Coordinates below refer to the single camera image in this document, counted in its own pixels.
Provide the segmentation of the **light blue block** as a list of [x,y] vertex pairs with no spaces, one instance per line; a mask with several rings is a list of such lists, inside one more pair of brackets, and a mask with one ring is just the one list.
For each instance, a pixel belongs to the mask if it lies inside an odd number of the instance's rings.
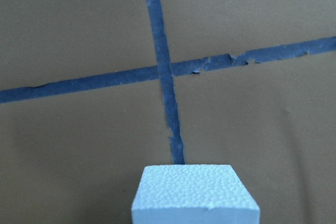
[[144,168],[133,223],[259,223],[260,208],[230,165]]

